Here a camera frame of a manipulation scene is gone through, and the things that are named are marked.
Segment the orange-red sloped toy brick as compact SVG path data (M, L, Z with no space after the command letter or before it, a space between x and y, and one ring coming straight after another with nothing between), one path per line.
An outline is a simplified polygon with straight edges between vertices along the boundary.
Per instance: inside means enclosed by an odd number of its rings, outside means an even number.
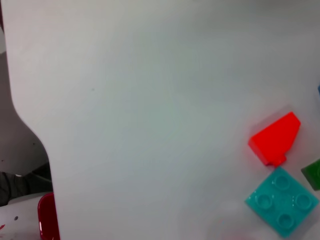
M286 160L301 126L291 111L250 137L248 146L266 166L278 167Z

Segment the teal toy brick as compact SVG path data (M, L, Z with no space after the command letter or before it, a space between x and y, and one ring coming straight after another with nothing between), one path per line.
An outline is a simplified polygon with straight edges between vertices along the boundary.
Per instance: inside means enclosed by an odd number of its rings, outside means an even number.
M282 167L277 167L245 203L281 237L289 237L319 200Z

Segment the red plastic stool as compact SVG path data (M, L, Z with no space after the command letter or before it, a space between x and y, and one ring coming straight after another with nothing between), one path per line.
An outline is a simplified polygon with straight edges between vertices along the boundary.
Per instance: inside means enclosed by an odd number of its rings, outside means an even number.
M41 240L61 240L53 192L41 197L37 213Z

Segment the narrow green toy brick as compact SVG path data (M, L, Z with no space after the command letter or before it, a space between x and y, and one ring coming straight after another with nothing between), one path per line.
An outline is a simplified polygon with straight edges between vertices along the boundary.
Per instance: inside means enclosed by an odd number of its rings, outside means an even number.
M302 174L315 191L320 191L320 159L301 169Z

